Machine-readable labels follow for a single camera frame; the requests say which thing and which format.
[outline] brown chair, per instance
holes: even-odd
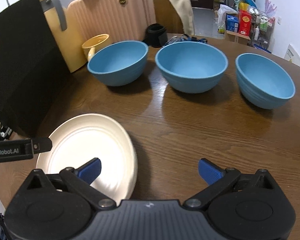
[[[167,29],[167,33],[184,33],[183,24],[169,0],[153,0],[157,23]]]

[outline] white plate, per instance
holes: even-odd
[[[97,157],[101,174],[91,186],[117,205],[131,197],[137,180],[137,156],[129,135],[117,121],[102,114],[79,115],[60,125],[49,138],[52,150],[39,155],[37,168],[55,174]]]

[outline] blue bowl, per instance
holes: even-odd
[[[194,41],[163,47],[155,62],[170,86],[191,94],[213,88],[228,67],[228,59],[220,50]]]
[[[98,51],[89,61],[88,70],[107,86],[123,86],[143,73],[148,50],[141,41],[121,41]]]
[[[236,75],[244,97],[264,109],[282,106],[295,95],[288,73],[272,60],[252,53],[236,58]]]

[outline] gray floor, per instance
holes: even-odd
[[[218,33],[213,10],[193,8],[193,14],[195,35],[223,39],[223,34]]]

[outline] brown tabletop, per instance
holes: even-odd
[[[208,38],[229,67],[212,90],[189,95],[173,90],[154,63],[150,48],[144,74],[135,82],[106,87],[84,67],[73,74],[46,116],[38,135],[49,136],[64,121],[84,113],[108,115],[127,130],[138,155],[133,198],[180,199],[207,185],[197,171],[205,157],[244,173],[268,169],[297,214],[290,239],[300,240],[300,67],[248,46]],[[235,58],[253,52],[271,58],[292,77],[296,95],[275,110],[247,102],[239,92]],[[0,164],[0,198],[5,206],[36,160]]]

